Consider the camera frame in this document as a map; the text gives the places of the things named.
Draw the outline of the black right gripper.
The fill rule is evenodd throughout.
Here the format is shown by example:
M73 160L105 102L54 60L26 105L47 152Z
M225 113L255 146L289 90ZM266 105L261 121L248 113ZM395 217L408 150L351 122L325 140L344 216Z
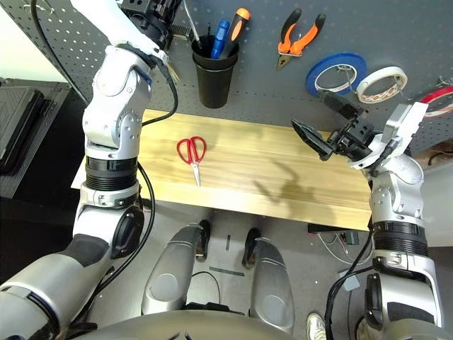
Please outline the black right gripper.
M325 106L349 121L340 130L333 131L326 142L322 135L310 125L292 119L292 127L302 141L318 153L320 160L328 160L332 153L347 158L368 156L372 152L369 145L375 133L374 125L370 121L358 118L364 113L364 108L328 90L320 90L319 98Z

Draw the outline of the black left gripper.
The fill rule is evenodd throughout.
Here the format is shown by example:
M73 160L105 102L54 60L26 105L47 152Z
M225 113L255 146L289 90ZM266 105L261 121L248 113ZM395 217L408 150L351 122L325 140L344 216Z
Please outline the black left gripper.
M181 0L126 0L120 4L122 12L139 31L160 48L169 48L174 38L193 41L192 30L174 23Z

